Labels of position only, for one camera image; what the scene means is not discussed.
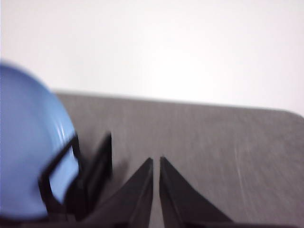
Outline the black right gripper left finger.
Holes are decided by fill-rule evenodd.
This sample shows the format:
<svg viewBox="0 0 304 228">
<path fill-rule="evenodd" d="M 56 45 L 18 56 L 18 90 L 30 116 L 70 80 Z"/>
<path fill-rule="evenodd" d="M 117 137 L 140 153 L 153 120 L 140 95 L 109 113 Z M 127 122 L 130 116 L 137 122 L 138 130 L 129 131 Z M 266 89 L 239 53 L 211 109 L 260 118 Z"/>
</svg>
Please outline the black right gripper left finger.
<svg viewBox="0 0 304 228">
<path fill-rule="evenodd" d="M 131 178 L 92 214 L 84 228 L 147 228 L 153 200 L 153 159 L 148 158 Z"/>
</svg>

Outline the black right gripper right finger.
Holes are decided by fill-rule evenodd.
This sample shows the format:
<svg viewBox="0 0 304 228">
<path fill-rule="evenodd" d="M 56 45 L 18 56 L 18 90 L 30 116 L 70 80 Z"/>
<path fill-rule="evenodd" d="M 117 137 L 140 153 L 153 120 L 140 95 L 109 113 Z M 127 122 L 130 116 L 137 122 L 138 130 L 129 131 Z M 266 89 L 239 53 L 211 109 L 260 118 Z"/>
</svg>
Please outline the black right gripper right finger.
<svg viewBox="0 0 304 228">
<path fill-rule="evenodd" d="M 166 228 L 236 228 L 225 213 L 200 195 L 164 156 L 159 195 Z"/>
</svg>

